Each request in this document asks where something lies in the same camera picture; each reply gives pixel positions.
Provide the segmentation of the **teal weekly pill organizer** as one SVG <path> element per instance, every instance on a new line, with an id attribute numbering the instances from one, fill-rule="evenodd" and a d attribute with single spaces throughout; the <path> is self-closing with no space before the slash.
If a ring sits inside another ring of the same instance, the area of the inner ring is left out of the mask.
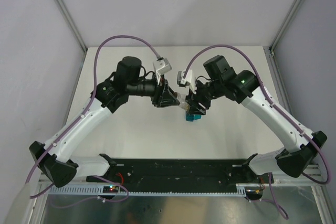
<path id="1" fill-rule="evenodd" d="M 197 121 L 197 120 L 200 120 L 202 118 L 201 115 L 198 115 L 198 114 L 190 114 L 188 112 L 185 112 L 185 120 L 187 122 L 194 122 L 194 121 Z"/>

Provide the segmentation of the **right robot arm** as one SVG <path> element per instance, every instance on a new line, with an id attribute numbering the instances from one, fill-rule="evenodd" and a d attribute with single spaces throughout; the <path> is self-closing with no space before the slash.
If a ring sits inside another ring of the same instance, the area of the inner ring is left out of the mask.
<path id="1" fill-rule="evenodd" d="M 243 178 L 253 183 L 261 175 L 282 171 L 297 178 L 316 157 L 317 149 L 327 140 L 322 131 L 313 132 L 299 123 L 276 102 L 249 70 L 236 73 L 224 56 L 217 55 L 203 64 L 209 80 L 202 83 L 192 71 L 181 73 L 181 85 L 190 88 L 186 97 L 191 114 L 204 115 L 211 101 L 226 97 L 241 104 L 280 139 L 283 148 L 266 154 L 254 154 L 243 168 Z"/>

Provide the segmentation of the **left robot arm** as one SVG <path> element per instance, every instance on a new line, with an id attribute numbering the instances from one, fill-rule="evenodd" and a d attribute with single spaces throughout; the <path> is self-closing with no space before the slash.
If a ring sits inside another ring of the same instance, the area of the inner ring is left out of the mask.
<path id="1" fill-rule="evenodd" d="M 75 157 L 73 152 L 94 128 L 127 103 L 130 96 L 149 97 L 156 108 L 179 105 L 164 77 L 172 69 L 169 61 L 160 58 L 153 68 L 153 76 L 148 79 L 140 75 L 144 67 L 139 58 L 124 57 L 116 70 L 95 86 L 76 118 L 46 142 L 35 141 L 29 147 L 38 168 L 54 186 L 64 187 L 77 177 L 99 176 L 106 182 L 116 177 L 116 163 L 108 155 Z"/>

